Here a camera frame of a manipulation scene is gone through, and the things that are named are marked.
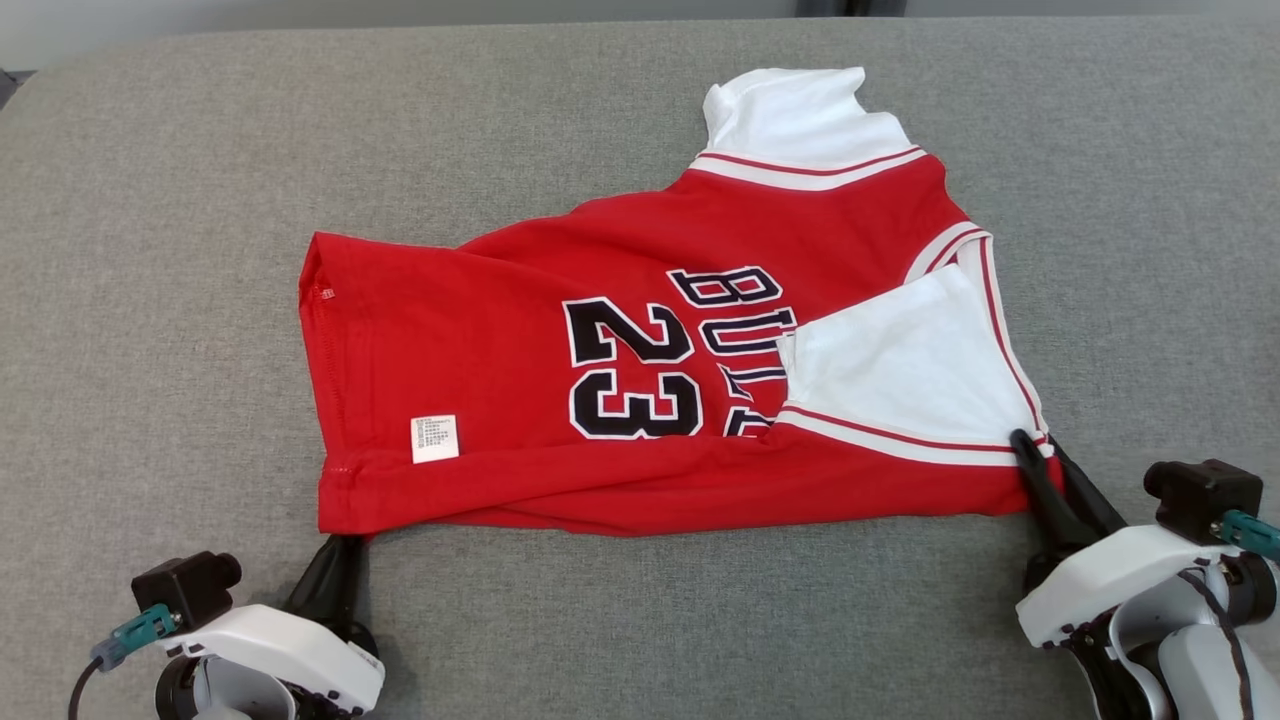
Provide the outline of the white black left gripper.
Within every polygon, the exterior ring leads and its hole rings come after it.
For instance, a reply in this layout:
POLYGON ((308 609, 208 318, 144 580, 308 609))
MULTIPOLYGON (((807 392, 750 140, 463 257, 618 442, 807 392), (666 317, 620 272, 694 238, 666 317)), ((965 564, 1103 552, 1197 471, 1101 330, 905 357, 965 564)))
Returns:
POLYGON ((165 650, 192 659, 216 657, 279 682, 285 691, 296 687, 320 694, 340 711, 366 714, 380 698, 385 666, 319 624, 355 620, 365 560, 362 537, 329 536, 287 596, 284 611, 265 605, 234 607, 193 632, 169 635, 165 650))

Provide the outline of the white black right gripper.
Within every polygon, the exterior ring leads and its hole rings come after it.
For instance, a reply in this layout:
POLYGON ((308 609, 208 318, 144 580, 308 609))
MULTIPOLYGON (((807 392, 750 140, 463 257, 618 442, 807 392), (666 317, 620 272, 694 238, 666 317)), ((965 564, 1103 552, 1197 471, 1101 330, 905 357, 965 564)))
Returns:
POLYGON ((1041 446, 1027 430, 1012 432, 1021 487, 1041 541, 1021 583, 1032 592, 1016 605, 1032 646, 1060 644, 1107 611, 1226 553, 1225 544, 1197 544, 1160 525, 1126 527, 1065 448, 1053 448, 1060 489, 1041 446), (1083 544, 1091 546, 1080 550, 1083 544))

